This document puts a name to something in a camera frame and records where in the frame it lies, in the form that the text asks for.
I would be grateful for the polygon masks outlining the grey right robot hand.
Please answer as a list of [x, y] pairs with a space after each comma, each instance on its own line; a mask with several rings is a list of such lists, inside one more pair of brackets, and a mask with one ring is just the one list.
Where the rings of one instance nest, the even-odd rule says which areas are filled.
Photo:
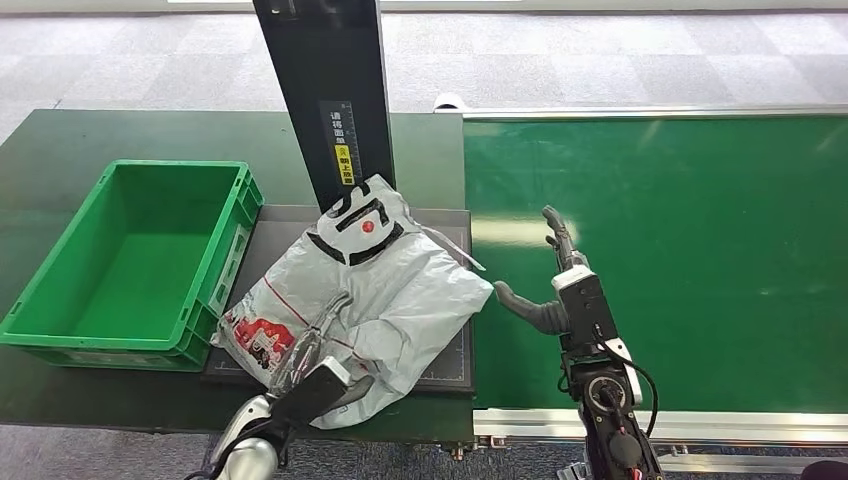
[[[558, 272], [564, 273], [576, 266], [588, 268], [588, 260], [575, 247], [561, 214], [551, 205], [546, 205], [542, 209], [542, 216], [552, 231], [545, 239], [555, 254]], [[496, 298], [503, 307], [542, 334], [560, 335], [569, 330], [568, 317], [559, 300], [537, 304], [515, 294], [504, 281], [495, 281], [493, 286]]]

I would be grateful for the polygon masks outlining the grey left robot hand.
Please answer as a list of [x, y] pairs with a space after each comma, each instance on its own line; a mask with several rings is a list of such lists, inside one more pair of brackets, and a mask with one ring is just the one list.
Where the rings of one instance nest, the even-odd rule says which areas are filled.
[[283, 398], [312, 371], [319, 362], [319, 354], [327, 329], [352, 301], [353, 298], [349, 292], [339, 291], [320, 310], [314, 322], [283, 356], [282, 363], [271, 375], [269, 395], [277, 399]]

